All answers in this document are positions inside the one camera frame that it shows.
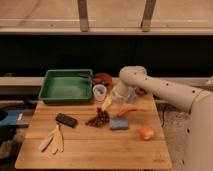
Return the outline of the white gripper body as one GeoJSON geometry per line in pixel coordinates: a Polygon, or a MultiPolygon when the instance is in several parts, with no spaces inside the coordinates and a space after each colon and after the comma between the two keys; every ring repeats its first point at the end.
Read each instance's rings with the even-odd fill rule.
{"type": "Polygon", "coordinates": [[[127,101],[127,97],[130,93],[129,87],[124,84],[122,81],[119,81],[113,88],[110,93],[111,98],[115,102],[124,103],[127,101]]]}

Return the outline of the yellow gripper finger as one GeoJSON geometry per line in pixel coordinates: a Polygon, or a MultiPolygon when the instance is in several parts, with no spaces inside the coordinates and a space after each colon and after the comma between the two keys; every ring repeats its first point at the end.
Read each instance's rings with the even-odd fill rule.
{"type": "Polygon", "coordinates": [[[110,96],[107,96],[101,106],[101,109],[106,110],[111,104],[112,104],[112,98],[110,96]]]}

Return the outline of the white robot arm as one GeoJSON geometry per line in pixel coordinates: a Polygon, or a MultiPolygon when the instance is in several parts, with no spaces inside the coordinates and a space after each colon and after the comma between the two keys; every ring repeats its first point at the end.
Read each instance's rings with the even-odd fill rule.
{"type": "Polygon", "coordinates": [[[112,101],[125,102],[132,88],[141,88],[190,114],[182,171],[213,171],[213,92],[150,77],[142,66],[126,66],[110,92],[112,101]]]}

